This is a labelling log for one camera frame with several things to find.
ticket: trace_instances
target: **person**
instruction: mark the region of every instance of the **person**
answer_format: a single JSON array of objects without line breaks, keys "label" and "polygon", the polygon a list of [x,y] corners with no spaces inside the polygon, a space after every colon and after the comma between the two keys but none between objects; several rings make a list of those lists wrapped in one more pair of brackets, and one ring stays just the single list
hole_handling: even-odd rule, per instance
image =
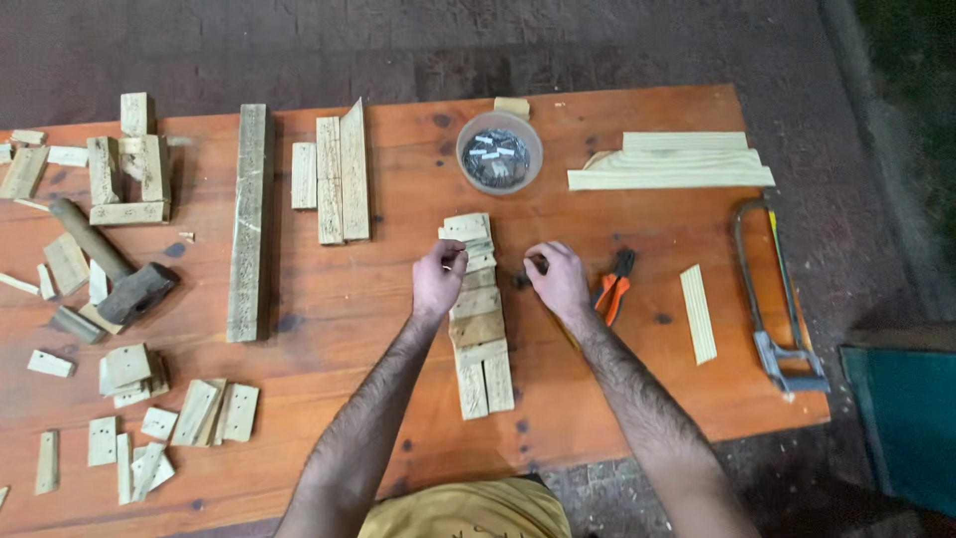
[{"label": "person", "polygon": [[[527,258],[533,255],[547,259],[546,275]],[[757,536],[693,419],[591,308],[577,255],[549,242],[525,256],[534,291],[580,343],[674,532]],[[439,485],[375,505],[412,389],[466,265],[464,243],[448,239],[415,263],[411,314],[319,438],[276,538],[570,538],[557,498],[525,478]]]}]

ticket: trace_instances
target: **hammer head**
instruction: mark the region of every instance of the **hammer head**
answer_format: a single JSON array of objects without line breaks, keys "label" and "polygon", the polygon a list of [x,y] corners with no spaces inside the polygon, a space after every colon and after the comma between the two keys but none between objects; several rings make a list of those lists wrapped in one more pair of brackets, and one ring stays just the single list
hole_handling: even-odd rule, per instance
[{"label": "hammer head", "polygon": [[113,293],[97,306],[97,313],[111,324],[129,325],[159,304],[179,280],[176,273],[159,263],[147,263],[129,277],[113,282]]}]

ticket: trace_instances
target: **hand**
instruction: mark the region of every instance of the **hand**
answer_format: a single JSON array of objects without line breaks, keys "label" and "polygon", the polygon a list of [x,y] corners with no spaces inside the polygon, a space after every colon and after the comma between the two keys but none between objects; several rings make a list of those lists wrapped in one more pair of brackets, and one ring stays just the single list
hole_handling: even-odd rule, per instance
[{"label": "hand", "polygon": [[[542,275],[529,259],[534,255],[543,256],[548,261],[547,275]],[[565,325],[591,311],[591,298],[581,258],[571,247],[557,241],[534,245],[525,253],[525,271],[541,301]]]},{"label": "hand", "polygon": [[467,265],[465,243],[439,239],[412,268],[412,315],[439,322],[458,300]]}]

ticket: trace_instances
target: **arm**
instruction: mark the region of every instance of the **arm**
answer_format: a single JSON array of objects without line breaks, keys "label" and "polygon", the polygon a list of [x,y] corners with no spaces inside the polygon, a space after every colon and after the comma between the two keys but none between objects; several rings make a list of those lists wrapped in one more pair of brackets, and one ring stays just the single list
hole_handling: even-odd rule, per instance
[{"label": "arm", "polygon": [[276,538],[359,534],[435,332],[458,298],[465,245],[440,240],[413,270],[412,314],[315,444]]},{"label": "arm", "polygon": [[575,336],[628,445],[683,536],[757,536],[694,420],[590,305],[581,260],[552,242],[532,247],[549,262],[525,268],[541,300]]}]

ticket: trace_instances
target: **floor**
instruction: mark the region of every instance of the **floor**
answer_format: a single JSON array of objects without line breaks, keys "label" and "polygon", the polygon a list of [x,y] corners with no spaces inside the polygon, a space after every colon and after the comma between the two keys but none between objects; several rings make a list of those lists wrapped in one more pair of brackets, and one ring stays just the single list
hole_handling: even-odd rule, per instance
[{"label": "floor", "polygon": [[[244,102],[281,110],[733,82],[781,191],[782,240],[834,387],[833,421],[716,451],[766,535],[921,535],[911,512],[867,520],[847,505],[847,484],[871,479],[836,346],[850,327],[924,309],[816,2],[8,0],[0,35],[17,44],[0,55],[0,128],[116,120],[128,91],[152,94],[162,117]],[[575,537],[670,534],[631,459],[542,475]],[[197,536],[265,536],[275,525]]]}]

